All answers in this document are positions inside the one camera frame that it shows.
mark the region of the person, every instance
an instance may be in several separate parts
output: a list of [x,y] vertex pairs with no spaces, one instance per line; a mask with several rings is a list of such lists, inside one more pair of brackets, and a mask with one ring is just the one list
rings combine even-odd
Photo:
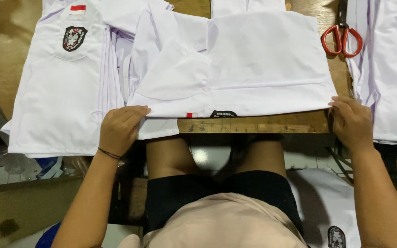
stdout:
[[[397,248],[397,192],[373,146],[371,111],[333,97],[334,132],[350,153],[361,246]],[[52,248],[100,247],[105,236],[118,159],[134,142],[146,106],[111,110],[101,125],[99,151],[74,198]],[[201,175],[178,136],[146,144],[148,219],[144,247],[307,247],[286,180],[283,149],[259,136],[234,175],[222,184]],[[121,248],[140,246],[129,235]]]

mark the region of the black string bracelet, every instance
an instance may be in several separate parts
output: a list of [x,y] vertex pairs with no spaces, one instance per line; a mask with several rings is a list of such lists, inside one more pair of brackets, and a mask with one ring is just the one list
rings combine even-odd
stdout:
[[114,159],[120,160],[120,159],[122,158],[122,156],[114,155],[114,154],[109,153],[109,152],[107,152],[107,151],[105,151],[105,150],[102,150],[102,149],[100,149],[100,148],[98,148],[98,149],[99,149],[99,151],[101,151],[101,152],[107,154],[108,156],[110,156],[110,157],[112,157],[112,158],[114,158]]

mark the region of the black pants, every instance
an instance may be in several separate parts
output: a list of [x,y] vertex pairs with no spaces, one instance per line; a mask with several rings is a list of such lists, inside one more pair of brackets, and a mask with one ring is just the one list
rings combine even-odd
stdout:
[[303,235],[301,219],[289,182],[277,173],[260,170],[237,173],[222,184],[210,177],[198,175],[149,180],[145,203],[147,226],[144,234],[163,228],[168,219],[186,204],[222,192],[243,194],[277,207]]

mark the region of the beige shirt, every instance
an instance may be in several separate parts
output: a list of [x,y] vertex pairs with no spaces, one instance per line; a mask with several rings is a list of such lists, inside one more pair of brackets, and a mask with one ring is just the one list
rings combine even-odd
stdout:
[[[126,237],[119,248],[138,248]],[[143,237],[145,248],[306,248],[290,219],[278,208],[241,194],[220,193],[180,208],[158,230]]]

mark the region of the person's left hand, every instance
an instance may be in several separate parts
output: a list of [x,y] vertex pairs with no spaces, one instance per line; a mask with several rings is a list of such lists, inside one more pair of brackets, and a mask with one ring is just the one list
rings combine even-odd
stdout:
[[123,156],[137,137],[137,125],[151,112],[148,106],[130,106],[110,110],[102,121],[99,148]]

